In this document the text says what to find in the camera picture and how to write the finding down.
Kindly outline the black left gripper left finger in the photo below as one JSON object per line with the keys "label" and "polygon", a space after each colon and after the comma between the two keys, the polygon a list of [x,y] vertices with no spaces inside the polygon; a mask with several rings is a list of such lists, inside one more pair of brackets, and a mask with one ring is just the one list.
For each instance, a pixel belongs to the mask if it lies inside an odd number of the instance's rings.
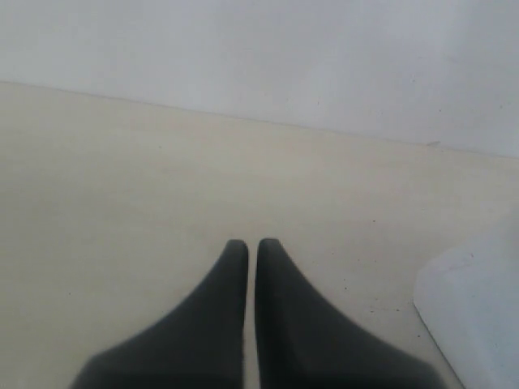
{"label": "black left gripper left finger", "polygon": [[138,335],[92,357],[73,388],[241,388],[248,249],[230,240],[200,284]]}

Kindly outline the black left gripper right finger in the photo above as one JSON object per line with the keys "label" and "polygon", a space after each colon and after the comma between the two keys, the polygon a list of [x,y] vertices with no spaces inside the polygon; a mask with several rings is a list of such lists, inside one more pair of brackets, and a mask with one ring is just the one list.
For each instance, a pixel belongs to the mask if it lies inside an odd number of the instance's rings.
{"label": "black left gripper right finger", "polygon": [[275,238],[259,242],[255,336],[262,388],[443,388],[433,367],[330,304]]}

